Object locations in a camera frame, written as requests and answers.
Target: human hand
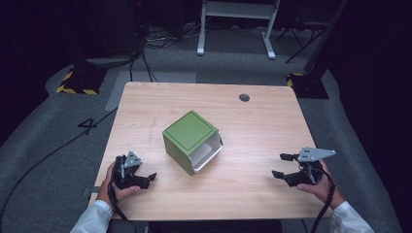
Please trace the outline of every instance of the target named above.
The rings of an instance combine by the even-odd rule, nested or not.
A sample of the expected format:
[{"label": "human hand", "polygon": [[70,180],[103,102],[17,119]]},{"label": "human hand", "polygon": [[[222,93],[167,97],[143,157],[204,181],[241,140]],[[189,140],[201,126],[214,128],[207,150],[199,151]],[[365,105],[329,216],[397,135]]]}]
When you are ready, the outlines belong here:
[{"label": "human hand", "polygon": [[[324,163],[324,161],[323,160],[319,160],[319,161],[321,162],[325,172],[327,172],[331,176],[331,173],[328,170],[328,168],[327,168],[326,164]],[[300,183],[296,186],[296,188],[298,190],[314,194],[323,203],[326,202],[327,197],[329,195],[329,182],[327,180],[326,175],[322,175],[321,180],[316,185]],[[336,207],[338,207],[343,202],[345,202],[345,198],[340,193],[339,188],[337,186],[335,188],[335,191],[334,191],[334,194],[333,194],[333,199],[330,203],[330,207],[334,210]]]},{"label": "human hand", "polygon": [[[114,166],[115,166],[115,162],[113,162],[109,166],[109,168],[107,169],[106,179],[100,185],[100,190],[99,190],[99,193],[97,194],[97,198],[96,198],[96,200],[102,200],[102,201],[106,202],[107,204],[109,204],[111,207],[112,207],[112,203],[110,202],[109,195],[107,194],[107,191],[108,191],[107,188],[108,188],[110,179],[112,177],[112,172],[113,172]],[[113,189],[115,190],[116,198],[118,199],[118,201],[120,201],[120,200],[136,193],[141,188],[140,188],[140,186],[131,186],[131,187],[128,187],[128,188],[125,188],[125,189],[120,189],[113,183]]]}]

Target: white sleeve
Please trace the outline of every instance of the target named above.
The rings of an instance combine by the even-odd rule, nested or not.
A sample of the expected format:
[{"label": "white sleeve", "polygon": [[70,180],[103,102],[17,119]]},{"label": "white sleeve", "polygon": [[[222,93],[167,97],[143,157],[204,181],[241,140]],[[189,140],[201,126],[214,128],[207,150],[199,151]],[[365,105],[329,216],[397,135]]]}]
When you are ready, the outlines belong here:
[{"label": "white sleeve", "polygon": [[369,224],[346,201],[333,210],[329,228],[332,233],[374,232]]},{"label": "white sleeve", "polygon": [[83,212],[71,233],[106,233],[112,217],[112,208],[104,201],[97,200]]}]

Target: box lid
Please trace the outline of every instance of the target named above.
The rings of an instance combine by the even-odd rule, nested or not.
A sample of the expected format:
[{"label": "box lid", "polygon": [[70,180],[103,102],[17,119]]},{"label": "box lid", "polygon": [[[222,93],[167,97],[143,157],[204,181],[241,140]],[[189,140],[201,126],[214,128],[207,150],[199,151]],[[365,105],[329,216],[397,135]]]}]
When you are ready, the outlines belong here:
[{"label": "box lid", "polygon": [[191,154],[218,129],[195,111],[190,111],[164,130],[186,155]]}]

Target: green cube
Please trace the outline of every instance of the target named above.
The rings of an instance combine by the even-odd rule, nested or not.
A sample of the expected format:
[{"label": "green cube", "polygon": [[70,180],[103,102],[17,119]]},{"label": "green cube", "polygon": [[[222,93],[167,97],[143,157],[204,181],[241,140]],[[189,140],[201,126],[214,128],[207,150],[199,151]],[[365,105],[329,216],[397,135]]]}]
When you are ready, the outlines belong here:
[{"label": "green cube", "polygon": [[198,173],[222,149],[219,130],[190,111],[163,130],[166,152],[189,174]]}]

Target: wooden table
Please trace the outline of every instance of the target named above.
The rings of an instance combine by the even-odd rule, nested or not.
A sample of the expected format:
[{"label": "wooden table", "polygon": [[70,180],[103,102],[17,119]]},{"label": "wooden table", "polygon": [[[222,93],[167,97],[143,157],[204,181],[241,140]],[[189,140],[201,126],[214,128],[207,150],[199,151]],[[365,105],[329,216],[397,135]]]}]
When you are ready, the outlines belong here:
[{"label": "wooden table", "polygon": [[[241,101],[240,94],[250,100]],[[162,139],[162,131],[191,110],[214,124],[223,139],[222,151],[193,176],[166,153]],[[120,202],[129,219],[316,217],[323,203],[271,173],[297,172],[297,162],[279,154],[304,146],[315,145],[287,86],[128,83],[95,185],[117,155],[132,150],[143,159],[136,175],[157,177],[149,189]]]}]

